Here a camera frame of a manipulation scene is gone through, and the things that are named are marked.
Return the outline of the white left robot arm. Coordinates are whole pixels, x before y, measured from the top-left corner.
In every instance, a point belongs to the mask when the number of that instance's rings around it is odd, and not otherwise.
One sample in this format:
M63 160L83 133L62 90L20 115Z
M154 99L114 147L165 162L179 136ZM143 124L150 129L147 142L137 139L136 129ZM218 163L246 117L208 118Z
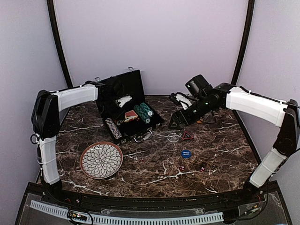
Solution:
M48 185L60 182L56 161L56 139L60 131L60 112L72 106L96 101L103 105L106 102L116 104L125 96L121 81L111 83L86 81L83 85L64 90L41 90L36 98L31 122L34 134L32 144L37 144L37 158L43 180Z

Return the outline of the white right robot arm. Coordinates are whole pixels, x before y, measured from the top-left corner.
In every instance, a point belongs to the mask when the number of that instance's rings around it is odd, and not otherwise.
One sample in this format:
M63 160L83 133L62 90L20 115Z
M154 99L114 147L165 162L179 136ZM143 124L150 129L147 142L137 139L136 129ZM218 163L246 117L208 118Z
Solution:
M185 86L197 100L193 104L184 103L181 110L172 114L168 125L170 129L187 127L220 108L248 113L280 128L272 149L249 177L245 189L240 191L239 199L243 203L250 203L257 196L257 188L263 186L299 150L298 103L293 99L283 101L262 96L225 82L212 87L202 75L193 77Z

